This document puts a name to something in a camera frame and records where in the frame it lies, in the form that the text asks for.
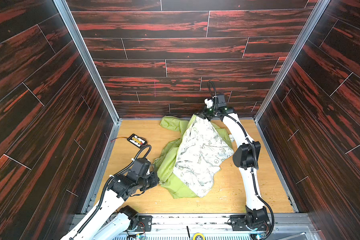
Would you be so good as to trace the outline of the green Snoopy zip jacket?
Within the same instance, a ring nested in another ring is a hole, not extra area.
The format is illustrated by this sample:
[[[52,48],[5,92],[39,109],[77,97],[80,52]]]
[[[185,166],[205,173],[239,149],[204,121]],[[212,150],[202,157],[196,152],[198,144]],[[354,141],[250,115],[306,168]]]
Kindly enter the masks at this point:
[[[212,189],[220,165],[234,154],[228,131],[196,115],[189,121],[165,116],[160,125],[181,134],[155,159],[160,185],[174,199],[203,198]]]

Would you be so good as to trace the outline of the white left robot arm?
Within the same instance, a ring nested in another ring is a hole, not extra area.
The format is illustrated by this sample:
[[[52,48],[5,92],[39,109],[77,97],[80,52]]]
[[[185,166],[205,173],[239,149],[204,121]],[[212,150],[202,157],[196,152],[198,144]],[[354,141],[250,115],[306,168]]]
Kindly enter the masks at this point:
[[[111,176],[102,190],[98,203],[85,217],[66,235],[63,240],[93,240],[100,233],[106,220],[137,190],[144,193],[155,187],[159,178],[155,172],[144,177],[132,179],[129,176]]]

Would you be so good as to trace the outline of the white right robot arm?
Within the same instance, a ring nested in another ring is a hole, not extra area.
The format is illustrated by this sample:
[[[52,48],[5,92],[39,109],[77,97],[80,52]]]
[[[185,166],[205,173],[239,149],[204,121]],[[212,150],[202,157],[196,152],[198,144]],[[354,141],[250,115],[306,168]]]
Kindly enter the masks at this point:
[[[250,137],[233,109],[222,107],[217,112],[213,112],[211,108],[205,108],[202,112],[196,113],[196,116],[208,121],[219,118],[231,132],[237,145],[233,162],[241,173],[245,187],[246,227],[251,231],[264,231],[270,234],[274,229],[274,213],[270,205],[261,197],[257,178],[260,142]]]

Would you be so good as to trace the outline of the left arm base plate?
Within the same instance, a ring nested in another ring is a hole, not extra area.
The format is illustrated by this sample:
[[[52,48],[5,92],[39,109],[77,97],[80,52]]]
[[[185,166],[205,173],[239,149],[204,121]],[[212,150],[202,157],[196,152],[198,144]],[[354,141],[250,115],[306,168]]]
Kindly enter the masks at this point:
[[[153,216],[137,215],[131,220],[125,214],[118,214],[111,222],[111,226],[117,232],[150,232],[152,229]]]

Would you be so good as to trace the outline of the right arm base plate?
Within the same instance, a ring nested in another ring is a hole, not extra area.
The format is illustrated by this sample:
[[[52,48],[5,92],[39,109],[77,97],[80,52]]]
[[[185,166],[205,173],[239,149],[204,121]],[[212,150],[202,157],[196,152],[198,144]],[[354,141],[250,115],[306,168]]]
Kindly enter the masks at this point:
[[[271,229],[273,222],[266,216],[255,216],[252,214],[232,215],[228,220],[228,225],[233,231],[263,231]]]

